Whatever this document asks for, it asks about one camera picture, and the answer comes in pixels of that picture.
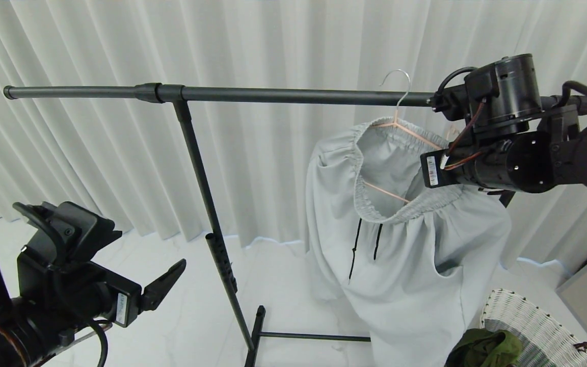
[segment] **dark green cloth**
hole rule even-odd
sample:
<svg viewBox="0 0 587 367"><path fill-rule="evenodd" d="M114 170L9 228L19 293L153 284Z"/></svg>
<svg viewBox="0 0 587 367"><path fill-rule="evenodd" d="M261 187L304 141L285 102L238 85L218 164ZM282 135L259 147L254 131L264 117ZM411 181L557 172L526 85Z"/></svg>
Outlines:
<svg viewBox="0 0 587 367"><path fill-rule="evenodd" d="M522 342L506 330L466 330L452 348L445 367L507 367L522 353Z"/></svg>

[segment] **hanger hook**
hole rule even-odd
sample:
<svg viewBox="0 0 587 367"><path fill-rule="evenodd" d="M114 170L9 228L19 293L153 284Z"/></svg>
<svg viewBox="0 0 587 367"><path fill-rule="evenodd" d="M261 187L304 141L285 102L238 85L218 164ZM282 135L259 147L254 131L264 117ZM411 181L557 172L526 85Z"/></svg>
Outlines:
<svg viewBox="0 0 587 367"><path fill-rule="evenodd" d="M395 105L396 109L398 109L400 107L400 103L403 102L403 99L405 99L405 97L410 93L410 91L412 91L412 78L409 76L409 73L408 72L406 72L406 71L404 71L402 69L391 70L390 72L388 72L386 74L386 76L384 77L384 80L382 81L382 83L380 83L380 87L384 85L384 82L386 82L387 77L389 77L389 75L393 74L394 72L403 72L403 73L405 73L405 76L407 77L407 81L408 81L407 91L405 92L405 94L403 95L403 97L398 100L398 103L396 103L396 105Z"/></svg>

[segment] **marble floor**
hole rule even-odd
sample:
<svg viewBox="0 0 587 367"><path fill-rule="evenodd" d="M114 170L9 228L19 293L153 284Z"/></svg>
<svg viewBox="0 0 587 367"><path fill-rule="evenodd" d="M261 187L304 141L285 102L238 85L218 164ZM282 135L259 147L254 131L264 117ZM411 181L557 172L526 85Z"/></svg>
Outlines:
<svg viewBox="0 0 587 367"><path fill-rule="evenodd" d="M16 256L34 232L23 221L9 223L0 219L0 267L11 297L19 292ZM263 240L242 249L233 237L228 237L226 243L249 329L252 330L257 307L264 305L265 331L368 335L347 303L321 304L311 298L303 244L283 246ZM186 258L187 268L160 307L143 313L128 328L115 326L108 330L110 352L106 365L244 364L246 347L242 334L202 237L188 243L181 235L161 240L156 234L140 237L131 231L100 251L94 261L147 285L180 258ZM522 293L549 309L580 340L587 339L583 328L554 292L563 280L558 267L519 260L510 271L498 268L490 288ZM98 353L98 339L92 337L45 365L90 367L96 365ZM373 358L368 343L264 338L259 345L257 365L360 367L373 365Z"/></svg>

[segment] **curtain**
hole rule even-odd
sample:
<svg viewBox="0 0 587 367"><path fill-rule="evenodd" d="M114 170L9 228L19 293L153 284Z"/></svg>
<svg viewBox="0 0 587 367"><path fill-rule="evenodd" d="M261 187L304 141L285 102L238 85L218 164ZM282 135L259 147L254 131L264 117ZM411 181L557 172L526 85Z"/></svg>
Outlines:
<svg viewBox="0 0 587 367"><path fill-rule="evenodd" d="M2 95L6 85L405 91L401 74L378 86L390 70L404 69L412 90L434 91L459 67L526 52L542 95L559 94L568 79L587 84L587 1L0 2L0 217L19 218L14 201L72 200L121 230L192 239L209 229L169 106L11 101ZM255 237L303 240L304 178L316 142L393 114L390 107L190 106L222 227L245 245ZM401 113L444 136L452 127L429 109ZM517 195L510 211L507 258L558 258L563 239L587 239L586 188Z"/></svg>

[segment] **rack bottom crossbar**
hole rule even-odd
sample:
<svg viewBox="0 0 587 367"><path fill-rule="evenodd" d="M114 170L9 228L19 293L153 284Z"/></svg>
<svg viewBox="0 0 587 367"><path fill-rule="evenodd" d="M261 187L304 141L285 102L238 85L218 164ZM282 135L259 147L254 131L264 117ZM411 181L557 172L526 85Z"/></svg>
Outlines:
<svg viewBox="0 0 587 367"><path fill-rule="evenodd" d="M268 332L262 331L264 326L264 318L266 316L266 308L260 306L257 308L257 314L255 315L255 323L253 325L253 331L251 339L255 346L252 351L249 351L246 356L246 364L244 367L255 367L255 361L257 359L257 351L259 348L259 339L261 337L286 337L289 339L316 339L316 340L340 340L344 342L370 342L368 336L343 336L343 335L323 335L323 334L295 334L292 332Z"/></svg>

